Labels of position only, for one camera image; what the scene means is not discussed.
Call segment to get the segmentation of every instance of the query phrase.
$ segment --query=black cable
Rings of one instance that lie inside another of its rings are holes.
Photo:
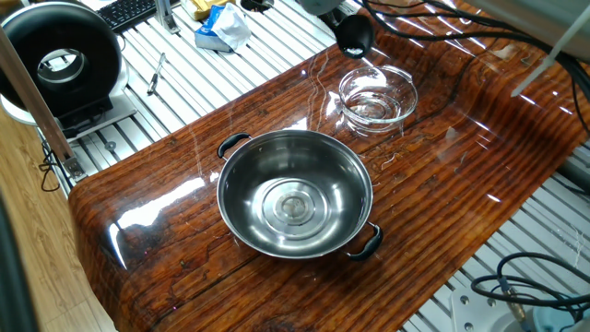
[[[43,159],[43,163],[38,166],[39,171],[44,172],[43,180],[41,181],[41,190],[46,193],[54,192],[60,188],[59,181],[57,182],[57,186],[55,188],[52,188],[52,189],[45,188],[45,182],[47,181],[47,175],[49,174],[49,172],[53,172],[53,166],[57,166],[57,163],[52,162],[52,159],[51,159],[52,154],[54,154],[53,151],[50,151],[48,154],[45,154],[45,158]]]
[[[574,274],[574,276],[576,276],[576,277],[578,277],[578,278],[582,279],[583,281],[590,284],[590,277],[586,276],[579,269],[563,262],[562,260],[560,260],[558,258],[555,258],[550,255],[540,254],[540,253],[515,253],[515,254],[505,256],[502,260],[500,260],[500,263],[498,263],[498,268],[496,269],[496,273],[498,274],[498,278],[502,277],[502,269],[504,268],[504,266],[508,262],[510,262],[511,260],[517,259],[517,258],[536,258],[536,259],[546,260],[548,262],[551,262],[553,264],[559,265],[560,267],[567,269],[568,271],[572,272]]]
[[[393,4],[382,4],[382,3],[378,3],[376,1],[369,1],[369,3],[372,4],[372,5],[377,5],[377,6],[390,6],[390,7],[399,8],[399,9],[409,9],[409,8],[414,8],[414,7],[422,6],[422,5],[426,4],[426,2],[424,2],[424,1],[419,2],[419,3],[416,3],[416,4],[413,4],[413,5],[407,5],[407,6],[398,6],[398,5],[393,5]]]
[[[453,13],[411,13],[411,14],[394,14],[394,13],[384,13],[384,12],[379,12],[378,14],[381,14],[385,17],[389,17],[389,18],[466,18],[465,16],[462,16],[460,14],[453,14]],[[499,29],[507,29],[507,30],[512,30],[512,31],[518,31],[516,28],[511,27],[507,24],[504,24],[500,21],[496,21],[495,19],[492,18],[484,18],[484,17],[478,17],[478,18],[467,18],[471,21],[473,21],[474,23],[486,26],[486,27],[493,27],[493,28],[499,28]]]
[[[441,5],[441,3],[439,3],[438,1],[425,0],[425,2],[427,2],[428,4],[432,4],[432,5],[435,5],[435,3],[436,3],[436,6],[438,6],[438,7],[446,6],[445,4]],[[448,41],[448,40],[461,40],[461,39],[468,39],[468,38],[484,38],[484,37],[506,38],[506,39],[511,39],[511,40],[518,41],[518,42],[529,43],[529,44],[537,47],[538,49],[542,50],[545,53],[550,53],[552,50],[552,47],[549,46],[548,44],[546,44],[540,40],[537,40],[531,36],[528,36],[524,33],[500,32],[500,31],[477,31],[477,32],[467,32],[467,33],[460,33],[460,34],[454,33],[454,34],[448,34],[448,35],[443,35],[443,36],[414,35],[414,34],[404,33],[404,32],[393,29],[383,19],[379,18],[379,16],[375,12],[375,10],[371,7],[369,0],[362,0],[362,4],[369,11],[369,13],[373,17],[373,19],[375,19],[382,27],[384,27],[386,30],[393,33],[394,35],[397,35],[402,38],[408,38],[408,39],[412,39],[415,41],[425,41],[425,42],[440,42],[440,41]],[[457,9],[450,8],[448,6],[446,6],[446,10],[449,10],[449,11],[452,11],[455,13],[461,12],[461,11],[458,11]],[[471,18],[468,18],[468,19],[470,19],[474,22],[477,22],[477,20],[480,19],[479,16],[477,16],[477,15],[475,15],[475,17],[478,17],[478,18],[475,18],[475,19],[471,15],[469,15],[469,16]],[[563,52],[558,53],[555,57],[555,60],[570,74],[573,81],[576,82],[578,84],[578,86],[580,87],[580,89],[582,90],[586,99],[590,101],[590,77],[585,72],[585,70],[582,68],[580,63],[576,59],[571,57],[570,55],[563,53]]]
[[[495,286],[494,288],[492,288],[490,290],[490,292],[493,293],[501,286],[502,285]],[[562,292],[559,292],[556,290],[552,290],[551,288],[549,288],[545,285],[539,284],[539,283],[535,283],[534,285],[526,285],[524,283],[520,283],[520,284],[511,283],[510,286],[512,286],[512,287],[525,287],[525,288],[530,288],[530,289],[537,290],[537,291],[543,291],[543,292],[553,296],[553,298],[555,298],[556,300],[562,300],[563,298],[570,298],[571,299],[570,295],[563,294]],[[580,307],[580,309],[574,309],[571,306],[568,306],[568,307],[553,306],[551,308],[570,313],[570,315],[572,316],[572,318],[574,320],[578,316],[578,310],[582,309],[582,307]]]
[[[566,329],[566,328],[573,327],[574,325],[575,325],[575,324],[571,324],[570,326],[564,326],[564,327],[562,327],[562,328],[560,329],[560,332],[563,332],[563,331],[565,331],[565,329]]]

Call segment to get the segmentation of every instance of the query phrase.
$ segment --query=glossy epoxy surface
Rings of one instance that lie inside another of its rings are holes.
[[[509,98],[542,59],[528,46],[478,41],[491,45],[484,52],[383,32],[377,42],[361,61],[320,53],[75,187],[80,259],[121,331],[397,329],[583,137],[557,67]],[[361,135],[337,110],[338,84],[387,64],[412,74],[418,107],[403,130]],[[283,128],[322,132],[359,155],[372,178],[369,221],[386,234],[374,259],[285,262],[229,232],[215,195],[218,144]]]

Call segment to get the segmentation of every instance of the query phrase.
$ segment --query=white object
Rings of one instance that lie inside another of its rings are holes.
[[[222,52],[231,52],[243,47],[252,33],[246,25],[243,12],[234,4],[211,7],[205,24],[195,31],[195,44]]]
[[[516,89],[514,89],[512,97],[520,95],[523,92],[523,90],[526,87],[528,87],[528,85],[531,84],[531,82],[535,80],[535,78],[537,78],[539,75],[541,75],[541,73],[543,73],[547,68],[549,68],[555,63],[555,56],[557,56],[557,54],[561,52],[563,46],[565,46],[570,41],[570,39],[576,34],[576,32],[578,32],[579,29],[582,28],[584,23],[589,18],[590,5],[588,5],[586,10],[582,12],[582,14],[573,22],[572,26],[567,31],[565,31],[563,36],[561,36],[561,38],[557,41],[557,43],[551,50],[551,53],[549,53],[549,56],[543,59],[543,63],[539,67],[537,67],[537,69],[535,69],[531,73],[531,75],[525,78],[525,80],[521,84],[519,84],[518,87],[516,87]]]
[[[522,332],[505,302],[481,296],[471,289],[456,289],[451,295],[454,332]],[[533,326],[533,310],[525,306],[526,320]]]
[[[221,11],[218,20],[211,28],[219,38],[229,45],[233,51],[237,51],[246,45],[252,33],[246,25],[245,15],[234,4],[228,2]]]

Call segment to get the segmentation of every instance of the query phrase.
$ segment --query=wooden plank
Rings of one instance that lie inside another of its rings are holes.
[[[575,117],[550,111],[568,102],[560,68],[525,91],[535,104],[509,98],[530,71],[521,59],[543,56],[531,47],[498,59],[382,30],[376,41],[389,58],[354,61],[331,47],[74,188],[80,260],[120,331],[402,328],[584,138]],[[362,136],[334,112],[341,78],[366,63],[412,73],[420,100],[403,135]],[[385,231],[374,259],[283,261],[234,241],[217,207],[219,143],[293,124],[360,155],[373,182],[369,221]]]

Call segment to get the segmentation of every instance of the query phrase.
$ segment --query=water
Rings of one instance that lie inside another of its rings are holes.
[[[356,93],[347,101],[347,106],[355,114],[369,119],[389,120],[402,115],[400,103],[381,92]]]

